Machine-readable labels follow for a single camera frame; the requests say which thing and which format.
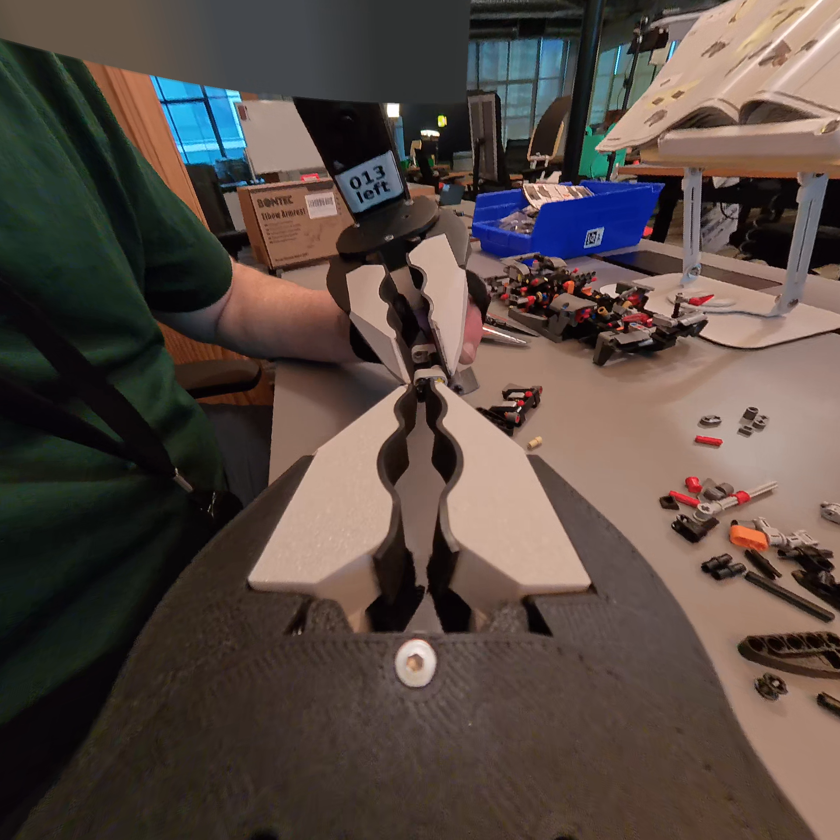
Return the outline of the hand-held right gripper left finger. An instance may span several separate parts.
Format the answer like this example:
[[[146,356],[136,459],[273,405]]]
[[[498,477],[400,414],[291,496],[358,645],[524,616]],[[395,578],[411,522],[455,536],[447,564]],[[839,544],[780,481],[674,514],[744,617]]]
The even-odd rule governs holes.
[[[396,483],[416,415],[415,389],[399,386],[317,450],[248,576],[252,589],[335,601],[355,629],[406,628],[418,586]]]

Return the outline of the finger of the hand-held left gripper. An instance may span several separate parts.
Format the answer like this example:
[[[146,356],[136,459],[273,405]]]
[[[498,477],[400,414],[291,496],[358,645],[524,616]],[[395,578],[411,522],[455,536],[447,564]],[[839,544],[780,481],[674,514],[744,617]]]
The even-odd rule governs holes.
[[[382,265],[364,265],[346,276],[350,320],[380,362],[399,382],[414,381],[411,351],[395,300],[396,285]]]
[[[461,267],[444,234],[425,238],[407,255],[413,278],[425,306],[427,334],[432,338],[438,361],[451,377],[457,372],[463,349],[468,287]]]

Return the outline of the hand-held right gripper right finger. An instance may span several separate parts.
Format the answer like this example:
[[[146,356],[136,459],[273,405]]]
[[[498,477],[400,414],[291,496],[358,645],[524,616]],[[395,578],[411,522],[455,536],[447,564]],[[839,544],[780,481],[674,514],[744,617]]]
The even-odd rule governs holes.
[[[425,395],[433,465],[444,481],[427,591],[443,629],[471,629],[532,596],[591,586],[525,451],[460,395]]]

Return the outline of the yellow axle lego assembly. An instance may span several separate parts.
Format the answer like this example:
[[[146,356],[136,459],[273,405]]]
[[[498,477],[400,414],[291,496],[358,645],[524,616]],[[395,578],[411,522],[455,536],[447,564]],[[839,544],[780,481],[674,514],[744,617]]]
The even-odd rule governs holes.
[[[446,369],[439,359],[437,349],[433,343],[419,343],[412,347],[412,361],[414,370],[416,368],[425,368],[428,366],[439,366],[445,372]],[[437,384],[446,386],[449,390],[457,393],[460,396],[466,396],[478,391],[479,383],[476,374],[470,365],[461,365],[457,363],[455,372],[453,374],[447,373],[448,385],[441,385],[435,382],[427,382],[429,384]]]

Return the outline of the black grey lego assembly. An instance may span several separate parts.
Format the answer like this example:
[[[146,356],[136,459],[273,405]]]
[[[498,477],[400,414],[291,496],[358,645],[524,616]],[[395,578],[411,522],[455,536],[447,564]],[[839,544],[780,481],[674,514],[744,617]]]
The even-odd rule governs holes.
[[[506,423],[513,428],[522,427],[529,414],[539,407],[542,394],[542,385],[509,386],[503,389],[502,415]]]

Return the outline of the pile of lego pieces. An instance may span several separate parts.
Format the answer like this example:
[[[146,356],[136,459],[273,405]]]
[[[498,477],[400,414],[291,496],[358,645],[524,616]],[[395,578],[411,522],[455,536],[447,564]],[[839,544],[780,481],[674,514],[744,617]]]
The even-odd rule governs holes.
[[[672,490],[658,499],[659,506],[675,513],[672,530],[698,545],[721,525],[726,513],[768,496],[777,484],[766,482],[750,490],[735,490],[712,480],[686,479],[686,492]],[[739,556],[723,552],[700,565],[710,579],[746,581],[774,599],[815,620],[830,624],[838,618],[838,572],[834,551],[820,544],[806,530],[783,532],[766,518],[730,520],[728,542]],[[777,701],[788,694],[785,672],[770,668],[756,677],[753,689],[764,700]]]

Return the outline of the black triangular lego beam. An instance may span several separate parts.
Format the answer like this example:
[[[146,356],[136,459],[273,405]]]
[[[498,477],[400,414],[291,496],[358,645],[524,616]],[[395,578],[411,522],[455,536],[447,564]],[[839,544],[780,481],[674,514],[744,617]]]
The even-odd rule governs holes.
[[[750,635],[737,645],[755,664],[787,674],[839,679],[839,636],[830,632]]]

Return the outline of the person's left forearm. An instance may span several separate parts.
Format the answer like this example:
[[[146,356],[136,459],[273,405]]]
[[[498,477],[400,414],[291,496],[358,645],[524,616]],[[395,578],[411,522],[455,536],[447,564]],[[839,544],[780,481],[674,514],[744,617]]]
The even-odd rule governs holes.
[[[312,290],[232,261],[230,288],[189,312],[154,311],[191,340],[254,359],[351,363],[350,318],[325,290]]]

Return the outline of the silver lego body panel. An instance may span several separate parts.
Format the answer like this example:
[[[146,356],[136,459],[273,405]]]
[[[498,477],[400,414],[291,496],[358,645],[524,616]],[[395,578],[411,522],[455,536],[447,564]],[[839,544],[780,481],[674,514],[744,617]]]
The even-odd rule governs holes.
[[[510,331],[509,326],[503,319],[486,315],[482,325],[481,341],[508,347],[528,347],[530,339],[523,333]]]

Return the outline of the partly built lego car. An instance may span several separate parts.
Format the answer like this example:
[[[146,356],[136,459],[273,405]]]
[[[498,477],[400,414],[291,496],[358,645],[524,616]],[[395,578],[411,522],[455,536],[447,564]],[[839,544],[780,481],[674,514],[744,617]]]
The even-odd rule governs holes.
[[[486,283],[509,318],[554,342],[577,340],[592,347],[596,366],[617,355],[670,350],[680,339],[697,337],[708,322],[703,308],[714,298],[679,290],[672,309],[658,313],[648,306],[653,288],[645,284],[619,282],[613,292],[605,291],[593,271],[540,253],[501,264],[501,273]]]

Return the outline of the person's left hand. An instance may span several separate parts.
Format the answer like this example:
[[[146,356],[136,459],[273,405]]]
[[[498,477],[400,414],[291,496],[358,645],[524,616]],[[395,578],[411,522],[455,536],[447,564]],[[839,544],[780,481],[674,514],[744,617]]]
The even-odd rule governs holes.
[[[484,328],[484,317],[481,310],[469,298],[467,301],[467,310],[465,314],[465,326],[463,334],[463,342],[458,363],[461,365],[470,365],[476,359],[476,354],[482,341]]]

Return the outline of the brown printed carton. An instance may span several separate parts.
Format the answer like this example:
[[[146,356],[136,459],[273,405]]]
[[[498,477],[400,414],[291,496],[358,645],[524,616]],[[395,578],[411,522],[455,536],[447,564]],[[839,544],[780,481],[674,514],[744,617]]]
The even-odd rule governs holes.
[[[336,256],[338,238],[353,222],[329,178],[246,185],[237,195],[254,256],[269,270]]]

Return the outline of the black badge reel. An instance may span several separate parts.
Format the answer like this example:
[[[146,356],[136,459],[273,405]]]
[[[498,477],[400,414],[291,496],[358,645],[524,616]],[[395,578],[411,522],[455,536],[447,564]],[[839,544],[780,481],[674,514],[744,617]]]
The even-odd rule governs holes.
[[[230,490],[201,488],[185,478],[178,469],[174,469],[172,479],[215,531],[224,529],[244,509],[241,500]]]

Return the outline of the white whiteboard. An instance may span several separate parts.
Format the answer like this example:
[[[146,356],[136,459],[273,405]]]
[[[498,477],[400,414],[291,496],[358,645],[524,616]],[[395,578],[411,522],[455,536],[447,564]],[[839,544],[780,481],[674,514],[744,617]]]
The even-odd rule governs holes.
[[[244,100],[236,103],[236,109],[255,175],[310,173],[324,168],[291,100]]]

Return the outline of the printed instruction sheet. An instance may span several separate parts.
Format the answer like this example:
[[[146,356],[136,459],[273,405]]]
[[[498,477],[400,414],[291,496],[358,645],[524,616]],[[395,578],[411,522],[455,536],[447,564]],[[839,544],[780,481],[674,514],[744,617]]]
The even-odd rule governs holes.
[[[584,185],[549,182],[523,183],[521,191],[535,213],[549,204],[567,203],[594,195],[593,191]]]

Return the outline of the brown office chair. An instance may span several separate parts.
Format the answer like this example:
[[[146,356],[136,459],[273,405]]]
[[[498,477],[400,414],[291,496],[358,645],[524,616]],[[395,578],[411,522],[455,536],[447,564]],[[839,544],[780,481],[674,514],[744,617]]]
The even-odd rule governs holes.
[[[229,396],[252,391],[262,379],[262,367],[253,360],[201,360],[175,365],[175,378],[194,399]]]

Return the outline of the blue tagged plastic bin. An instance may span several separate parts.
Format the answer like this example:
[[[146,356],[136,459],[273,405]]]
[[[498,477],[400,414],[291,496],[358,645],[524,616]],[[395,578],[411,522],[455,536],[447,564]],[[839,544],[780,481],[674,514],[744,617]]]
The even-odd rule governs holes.
[[[478,195],[471,234],[483,251],[498,257],[527,253],[562,259],[631,248],[644,235],[663,183],[584,181],[592,195],[549,203],[539,210],[532,231],[501,228],[501,220],[528,204],[523,190]]]

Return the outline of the wooden partition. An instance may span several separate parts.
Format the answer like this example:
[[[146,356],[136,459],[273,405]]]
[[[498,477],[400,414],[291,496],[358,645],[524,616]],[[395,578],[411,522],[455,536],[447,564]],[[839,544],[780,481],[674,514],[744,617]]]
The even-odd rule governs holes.
[[[165,184],[191,208],[196,217],[207,227],[193,183],[179,155],[169,124],[154,92],[148,75],[85,60],[92,77],[123,131],[146,160],[157,171]],[[173,361],[192,363],[210,360],[243,360],[245,357],[224,350],[216,345],[199,343],[160,325],[166,349]],[[273,379],[266,364],[257,386],[246,393],[210,397],[200,402],[236,405],[270,406],[274,401]]]

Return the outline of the person's torso green shirt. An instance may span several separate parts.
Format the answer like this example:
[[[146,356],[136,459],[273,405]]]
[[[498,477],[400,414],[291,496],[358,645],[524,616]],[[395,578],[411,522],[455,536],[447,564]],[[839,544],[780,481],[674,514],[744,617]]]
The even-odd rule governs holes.
[[[2,278],[152,427],[198,490],[214,432],[152,311],[229,290],[228,255],[136,150],[80,59],[2,41]],[[2,417],[2,724],[130,646],[217,525],[186,490]]]

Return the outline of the white rounded board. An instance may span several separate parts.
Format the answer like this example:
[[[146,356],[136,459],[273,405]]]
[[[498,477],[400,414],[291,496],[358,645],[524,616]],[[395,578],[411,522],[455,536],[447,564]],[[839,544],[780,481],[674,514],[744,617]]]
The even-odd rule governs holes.
[[[705,277],[696,278],[686,287],[679,284],[680,280],[679,273],[672,273],[642,276],[632,282],[650,289],[648,309],[664,315],[672,312],[679,291],[688,298],[712,295],[701,307],[707,324],[700,337],[721,347],[761,350],[839,328],[839,315],[833,311],[801,303],[785,315],[772,317],[775,301],[771,295]]]

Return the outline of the open instruction booklet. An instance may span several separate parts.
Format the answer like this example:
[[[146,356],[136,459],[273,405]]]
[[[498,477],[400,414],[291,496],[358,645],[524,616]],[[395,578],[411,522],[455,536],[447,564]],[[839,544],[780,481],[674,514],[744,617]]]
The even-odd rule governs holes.
[[[675,131],[838,120],[839,2],[727,2],[701,15],[598,146]]]

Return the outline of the white book stand frame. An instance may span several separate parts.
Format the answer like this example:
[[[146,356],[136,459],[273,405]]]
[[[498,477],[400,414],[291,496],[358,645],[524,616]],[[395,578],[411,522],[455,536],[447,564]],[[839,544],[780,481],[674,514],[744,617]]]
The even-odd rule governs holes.
[[[708,166],[792,172],[799,184],[797,215],[781,294],[767,313],[788,316],[801,303],[828,175],[838,167],[839,120],[808,118],[791,122],[732,125],[713,129],[683,129],[658,140],[660,157],[684,166],[682,179],[687,209],[683,222],[681,289],[700,277],[700,205],[702,172]]]

